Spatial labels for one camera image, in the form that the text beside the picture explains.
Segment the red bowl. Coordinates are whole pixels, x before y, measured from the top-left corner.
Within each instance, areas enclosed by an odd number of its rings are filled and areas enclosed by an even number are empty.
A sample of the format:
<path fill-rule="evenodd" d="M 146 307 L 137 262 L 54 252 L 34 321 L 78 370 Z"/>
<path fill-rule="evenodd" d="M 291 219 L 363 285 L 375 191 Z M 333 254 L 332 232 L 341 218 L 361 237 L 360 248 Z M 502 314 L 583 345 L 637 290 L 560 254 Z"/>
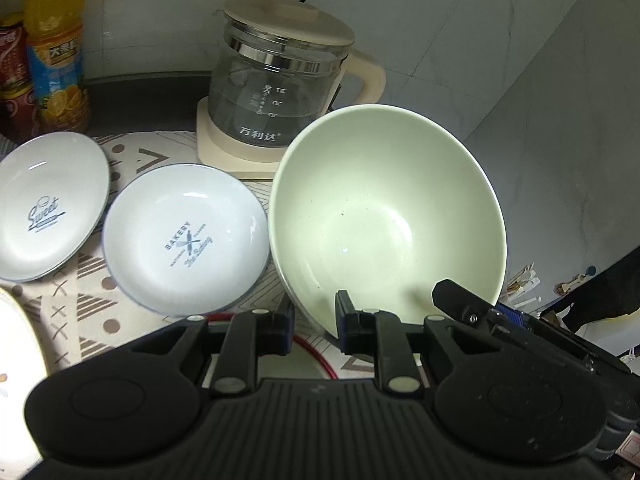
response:
<path fill-rule="evenodd" d="M 206 315 L 207 321 L 212 323 L 230 322 L 233 317 L 234 317 L 234 313 L 227 313 L 227 312 Z M 316 348 L 314 348 L 312 344 L 306 341 L 306 339 L 304 339 L 299 334 L 294 334 L 292 338 L 293 338 L 293 341 L 296 344 L 298 344 L 300 348 L 303 348 L 310 356 L 312 356 L 318 362 L 322 370 L 326 373 L 326 376 L 328 376 L 330 379 L 333 379 L 333 380 L 338 379 L 337 372 L 334 370 L 330 362 L 324 356 L 322 356 L 322 354 Z"/>

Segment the white plate Bakery print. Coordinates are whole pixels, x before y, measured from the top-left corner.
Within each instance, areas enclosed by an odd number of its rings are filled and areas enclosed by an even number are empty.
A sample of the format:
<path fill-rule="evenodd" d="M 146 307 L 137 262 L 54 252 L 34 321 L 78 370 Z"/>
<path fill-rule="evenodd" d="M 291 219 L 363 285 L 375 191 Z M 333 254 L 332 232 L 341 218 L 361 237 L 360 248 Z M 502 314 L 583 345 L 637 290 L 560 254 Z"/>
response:
<path fill-rule="evenodd" d="M 133 302 L 189 316 L 230 308 L 269 260 L 267 215 L 240 180 L 199 164 L 173 164 L 132 180 L 106 215 L 107 269 Z"/>

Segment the cream kettle base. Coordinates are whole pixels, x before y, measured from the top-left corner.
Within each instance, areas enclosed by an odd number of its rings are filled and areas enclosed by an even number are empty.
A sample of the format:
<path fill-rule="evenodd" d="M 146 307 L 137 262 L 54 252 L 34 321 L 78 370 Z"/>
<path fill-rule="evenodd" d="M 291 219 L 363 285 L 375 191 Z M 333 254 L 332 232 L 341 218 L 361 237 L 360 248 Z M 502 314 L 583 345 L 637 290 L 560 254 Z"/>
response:
<path fill-rule="evenodd" d="M 208 99 L 196 110 L 196 151 L 207 166 L 228 172 L 240 180 L 273 179 L 286 148 L 260 148 L 233 139 L 221 131 L 208 112 Z"/>

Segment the white plate Sweet print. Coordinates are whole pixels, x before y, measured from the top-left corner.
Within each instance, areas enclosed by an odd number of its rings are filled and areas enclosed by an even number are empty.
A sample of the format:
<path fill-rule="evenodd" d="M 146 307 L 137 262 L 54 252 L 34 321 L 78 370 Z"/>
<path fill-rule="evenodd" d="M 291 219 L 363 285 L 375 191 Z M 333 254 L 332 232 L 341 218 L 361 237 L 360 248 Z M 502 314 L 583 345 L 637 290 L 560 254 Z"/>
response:
<path fill-rule="evenodd" d="M 1 277 L 30 282 L 78 252 L 102 217 L 111 169 L 77 132 L 32 139 L 1 162 Z"/>

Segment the glass electric kettle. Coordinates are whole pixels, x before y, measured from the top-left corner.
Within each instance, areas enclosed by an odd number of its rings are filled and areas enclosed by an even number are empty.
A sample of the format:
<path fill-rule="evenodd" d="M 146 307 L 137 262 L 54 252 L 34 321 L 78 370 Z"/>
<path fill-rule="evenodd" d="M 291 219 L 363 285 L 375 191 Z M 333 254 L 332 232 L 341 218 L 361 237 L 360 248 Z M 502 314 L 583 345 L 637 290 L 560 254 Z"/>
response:
<path fill-rule="evenodd" d="M 378 102 L 385 70 L 354 44 L 349 26 L 308 3 L 227 0 L 210 119 L 234 140 L 284 148 L 324 115 L 346 74 L 361 82 L 356 104 Z"/>

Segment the large flower pattern plate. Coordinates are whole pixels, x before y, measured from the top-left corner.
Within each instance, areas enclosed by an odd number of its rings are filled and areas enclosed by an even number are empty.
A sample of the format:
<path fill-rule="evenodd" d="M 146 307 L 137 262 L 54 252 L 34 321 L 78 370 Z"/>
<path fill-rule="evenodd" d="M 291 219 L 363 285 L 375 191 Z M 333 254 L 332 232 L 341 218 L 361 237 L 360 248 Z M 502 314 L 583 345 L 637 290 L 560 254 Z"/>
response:
<path fill-rule="evenodd" d="M 25 422 L 25 403 L 48 376 L 38 338 L 15 299 L 1 291 L 1 478 L 19 479 L 40 461 Z"/>

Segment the red drink can lower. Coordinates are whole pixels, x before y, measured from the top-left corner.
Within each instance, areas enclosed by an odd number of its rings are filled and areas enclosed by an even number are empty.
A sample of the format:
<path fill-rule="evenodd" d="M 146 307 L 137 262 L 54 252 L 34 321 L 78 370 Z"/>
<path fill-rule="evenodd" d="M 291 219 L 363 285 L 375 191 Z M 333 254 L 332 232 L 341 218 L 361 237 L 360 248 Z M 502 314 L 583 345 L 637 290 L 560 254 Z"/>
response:
<path fill-rule="evenodd" d="M 39 136 L 42 128 L 34 85 L 2 91 L 1 97 L 9 116 L 10 139 L 22 144 Z"/>

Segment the red drink can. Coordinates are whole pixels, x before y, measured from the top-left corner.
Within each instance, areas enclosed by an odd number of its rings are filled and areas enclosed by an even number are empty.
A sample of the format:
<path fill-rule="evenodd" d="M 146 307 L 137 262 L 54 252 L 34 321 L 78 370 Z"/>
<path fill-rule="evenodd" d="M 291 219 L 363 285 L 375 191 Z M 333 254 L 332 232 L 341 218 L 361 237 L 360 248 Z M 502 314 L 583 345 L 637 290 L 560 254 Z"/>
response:
<path fill-rule="evenodd" d="M 29 84 L 26 37 L 22 12 L 2 15 L 0 26 L 2 92 L 11 92 Z"/>
<path fill-rule="evenodd" d="M 2 91 L 1 97 L 9 116 L 10 139 L 22 144 L 39 136 L 42 128 L 34 85 Z"/>

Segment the red drink can upper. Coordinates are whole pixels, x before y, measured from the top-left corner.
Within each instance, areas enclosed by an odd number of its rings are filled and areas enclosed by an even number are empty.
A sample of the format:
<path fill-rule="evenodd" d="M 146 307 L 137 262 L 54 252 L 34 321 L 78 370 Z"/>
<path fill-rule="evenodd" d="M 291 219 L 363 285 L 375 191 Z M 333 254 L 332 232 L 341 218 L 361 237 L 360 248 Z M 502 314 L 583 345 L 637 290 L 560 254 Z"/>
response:
<path fill-rule="evenodd" d="M 26 37 L 22 12 L 2 15 L 0 26 L 2 92 L 11 92 L 29 84 Z"/>

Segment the orange juice bottle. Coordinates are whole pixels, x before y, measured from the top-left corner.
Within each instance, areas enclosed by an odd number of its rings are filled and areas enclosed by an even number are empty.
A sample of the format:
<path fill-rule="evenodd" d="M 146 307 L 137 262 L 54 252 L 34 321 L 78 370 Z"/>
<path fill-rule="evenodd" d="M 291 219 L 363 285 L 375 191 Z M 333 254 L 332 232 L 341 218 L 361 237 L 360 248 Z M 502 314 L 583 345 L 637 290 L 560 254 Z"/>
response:
<path fill-rule="evenodd" d="M 25 0 L 30 76 L 44 130 L 84 132 L 91 112 L 82 59 L 85 0 Z"/>

